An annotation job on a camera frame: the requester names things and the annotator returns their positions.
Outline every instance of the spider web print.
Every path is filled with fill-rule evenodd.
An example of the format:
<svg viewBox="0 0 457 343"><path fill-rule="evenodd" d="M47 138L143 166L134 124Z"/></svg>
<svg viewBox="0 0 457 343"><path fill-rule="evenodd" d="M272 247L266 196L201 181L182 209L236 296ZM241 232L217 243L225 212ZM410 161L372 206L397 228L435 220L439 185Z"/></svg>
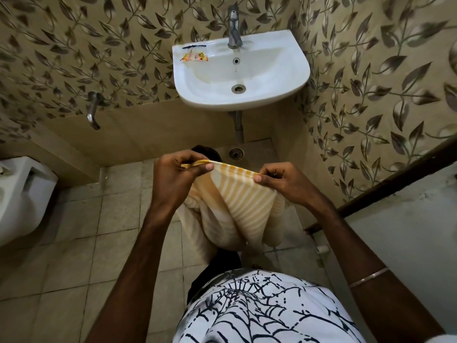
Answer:
<svg viewBox="0 0 457 343"><path fill-rule="evenodd" d="M234 270L187 306L174 343L356 342L365 340L327 288L260 270Z"/></svg>

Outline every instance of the wall-mounted tap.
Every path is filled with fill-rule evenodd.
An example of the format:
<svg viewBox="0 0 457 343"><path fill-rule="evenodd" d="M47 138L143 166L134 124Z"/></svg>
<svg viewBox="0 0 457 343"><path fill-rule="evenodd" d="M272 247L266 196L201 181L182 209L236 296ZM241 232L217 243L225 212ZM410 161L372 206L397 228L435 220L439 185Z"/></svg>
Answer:
<svg viewBox="0 0 457 343"><path fill-rule="evenodd" d="M238 30L239 9L238 4L228 8L228 47L230 49L240 48L243 45Z"/></svg>
<svg viewBox="0 0 457 343"><path fill-rule="evenodd" d="M95 130L100 130L100 125L95 121L95 112L97 112L97 106L103 105L105 98L97 91L89 91L87 97L90 100L90 106L87 110L87 120Z"/></svg>

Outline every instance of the person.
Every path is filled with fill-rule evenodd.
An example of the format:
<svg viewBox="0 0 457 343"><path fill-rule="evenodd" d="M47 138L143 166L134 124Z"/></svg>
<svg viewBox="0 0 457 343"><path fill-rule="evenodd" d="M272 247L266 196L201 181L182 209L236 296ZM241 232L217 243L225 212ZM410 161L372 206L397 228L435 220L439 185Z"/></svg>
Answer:
<svg viewBox="0 0 457 343"><path fill-rule="evenodd" d="M184 150L156 161L152 200L143 227L87 343L146 340L168 225L195 178L214 168L211 163L187 169L181 164L202 159L206 156ZM425 342L444 333L340 217L332 202L293 164L264 165L254 181L277 190L316 217L378 342ZM364 342L327 288L281 273L241 269L238 261L235 252L220 250L194 281L174 343Z"/></svg>

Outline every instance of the person's left hand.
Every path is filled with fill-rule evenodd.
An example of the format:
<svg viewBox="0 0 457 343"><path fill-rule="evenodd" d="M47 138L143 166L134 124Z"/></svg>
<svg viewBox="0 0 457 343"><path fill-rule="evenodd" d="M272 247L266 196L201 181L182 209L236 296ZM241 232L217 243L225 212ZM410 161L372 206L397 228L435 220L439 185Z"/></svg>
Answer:
<svg viewBox="0 0 457 343"><path fill-rule="evenodd" d="M208 158L192 150L182 150L165 154L155 161L151 200L153 210L164 210L173 214L186 199L194 180L214 169L214 164L202 164L187 169L181 167L181 164L191 164L197 160Z"/></svg>

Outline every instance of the silver bracelet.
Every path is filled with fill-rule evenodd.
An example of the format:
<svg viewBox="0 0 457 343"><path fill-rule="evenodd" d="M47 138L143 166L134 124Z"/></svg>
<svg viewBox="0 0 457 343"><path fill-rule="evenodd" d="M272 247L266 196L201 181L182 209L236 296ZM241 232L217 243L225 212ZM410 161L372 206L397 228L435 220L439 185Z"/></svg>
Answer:
<svg viewBox="0 0 457 343"><path fill-rule="evenodd" d="M385 273L387 271L389 271L389 267L385 267L380 271L377 271L377 272L374 272L373 274L370 274L368 277L365 277L365 278L362 278L360 280L357 280L357 282L353 282L352 284L349 284L349 287L353 288L353 287L355 287L357 285L363 284L364 282L368 282L370 279L374 279L377 276L380 276L381 274L383 274L383 273Z"/></svg>

